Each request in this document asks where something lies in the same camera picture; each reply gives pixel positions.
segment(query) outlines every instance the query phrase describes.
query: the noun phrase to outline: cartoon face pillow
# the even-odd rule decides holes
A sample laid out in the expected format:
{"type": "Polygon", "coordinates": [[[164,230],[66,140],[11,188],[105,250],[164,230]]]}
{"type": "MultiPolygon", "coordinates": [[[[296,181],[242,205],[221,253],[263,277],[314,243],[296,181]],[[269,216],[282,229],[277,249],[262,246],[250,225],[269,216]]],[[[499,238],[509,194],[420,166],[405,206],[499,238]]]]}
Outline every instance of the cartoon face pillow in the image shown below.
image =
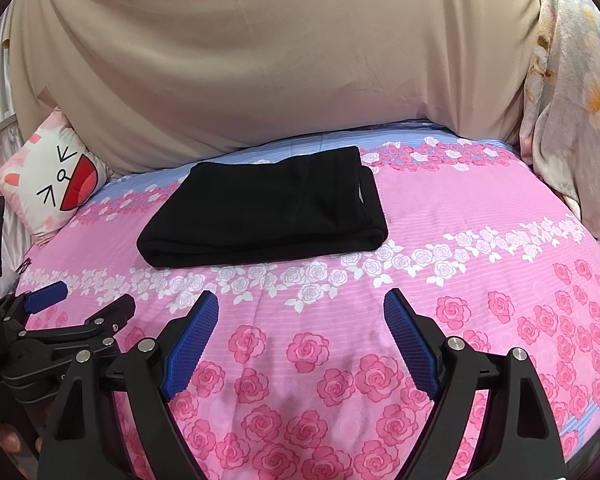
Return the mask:
{"type": "Polygon", "coordinates": [[[0,194],[33,241],[46,242],[99,190],[109,168],[78,138],[56,108],[0,168],[0,194]]]}

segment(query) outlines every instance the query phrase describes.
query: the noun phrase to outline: blue rubber pad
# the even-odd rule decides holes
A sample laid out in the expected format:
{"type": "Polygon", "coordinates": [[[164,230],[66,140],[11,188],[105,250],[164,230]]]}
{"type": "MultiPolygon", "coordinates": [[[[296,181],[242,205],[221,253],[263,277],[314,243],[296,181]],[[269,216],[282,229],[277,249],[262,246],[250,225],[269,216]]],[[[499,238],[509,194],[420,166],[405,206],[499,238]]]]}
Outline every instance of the blue rubber pad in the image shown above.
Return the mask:
{"type": "Polygon", "coordinates": [[[30,293],[24,302],[24,310],[30,314],[37,314],[65,300],[68,293],[65,282],[52,283],[30,293]]]}
{"type": "Polygon", "coordinates": [[[209,294],[166,358],[164,381],[160,389],[167,399],[173,399],[189,385],[193,371],[217,323],[218,298],[209,294]]]}
{"type": "Polygon", "coordinates": [[[442,388],[438,383],[436,359],[394,292],[389,292],[384,297],[384,320],[394,336],[416,388],[425,392],[429,399],[437,400],[442,388]]]}

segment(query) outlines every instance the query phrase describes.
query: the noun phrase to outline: bedsheet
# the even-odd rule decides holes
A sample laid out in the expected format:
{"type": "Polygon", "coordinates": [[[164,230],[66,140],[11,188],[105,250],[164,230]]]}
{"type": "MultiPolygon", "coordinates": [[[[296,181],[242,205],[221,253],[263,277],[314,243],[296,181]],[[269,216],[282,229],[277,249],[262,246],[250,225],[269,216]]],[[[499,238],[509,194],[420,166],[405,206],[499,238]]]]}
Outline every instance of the bedsheet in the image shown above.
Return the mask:
{"type": "MultiPolygon", "coordinates": [[[[79,324],[129,293],[136,315],[117,335],[126,351],[211,290],[218,326],[171,402],[207,477],[393,479],[431,409],[382,316],[397,286],[475,349],[525,348],[572,456],[600,426],[600,246],[507,145],[429,123],[298,137],[216,160],[267,163],[346,145],[376,176],[389,237],[374,253],[152,269],[136,238],[190,166],[128,176],[29,253],[19,290],[64,280],[69,296],[27,327],[79,324]]],[[[116,402],[136,473],[152,478],[126,395],[116,402]]],[[[450,478],[467,471],[485,403],[478,392],[450,478]]]]}

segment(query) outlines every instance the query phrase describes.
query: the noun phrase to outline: pink floral bedsheet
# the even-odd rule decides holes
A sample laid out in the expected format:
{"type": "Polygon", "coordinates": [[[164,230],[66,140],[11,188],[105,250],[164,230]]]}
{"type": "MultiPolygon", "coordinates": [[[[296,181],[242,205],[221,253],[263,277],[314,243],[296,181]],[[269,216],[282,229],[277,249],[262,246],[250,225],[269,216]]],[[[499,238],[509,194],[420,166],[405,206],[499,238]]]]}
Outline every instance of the pink floral bedsheet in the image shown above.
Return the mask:
{"type": "MultiPolygon", "coordinates": [[[[475,349],[527,349],[572,456],[600,426],[600,246],[501,148],[427,137],[361,156],[389,226],[375,253],[155,270],[136,238],[177,183],[149,186],[144,198],[130,191],[115,211],[96,197],[31,251],[20,290],[62,279],[70,294],[29,328],[82,323],[129,293],[137,309],[117,336],[125,351],[211,290],[218,326],[171,403],[207,477],[392,480],[431,409],[382,317],[382,298],[397,286],[475,349]]],[[[152,478],[126,396],[117,401],[136,473],[152,478]]],[[[468,468],[485,403],[478,393],[450,478],[468,468]]]]}

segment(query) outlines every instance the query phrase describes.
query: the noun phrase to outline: folded black clothing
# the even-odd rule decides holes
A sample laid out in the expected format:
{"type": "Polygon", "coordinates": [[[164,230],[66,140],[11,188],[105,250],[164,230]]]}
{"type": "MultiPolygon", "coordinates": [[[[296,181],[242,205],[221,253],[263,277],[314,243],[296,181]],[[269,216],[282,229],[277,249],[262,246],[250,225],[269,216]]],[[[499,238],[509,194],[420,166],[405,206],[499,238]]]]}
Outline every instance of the folded black clothing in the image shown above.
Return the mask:
{"type": "Polygon", "coordinates": [[[138,251],[158,268],[374,251],[388,235],[357,147],[276,164],[201,162],[149,220],[138,251]]]}

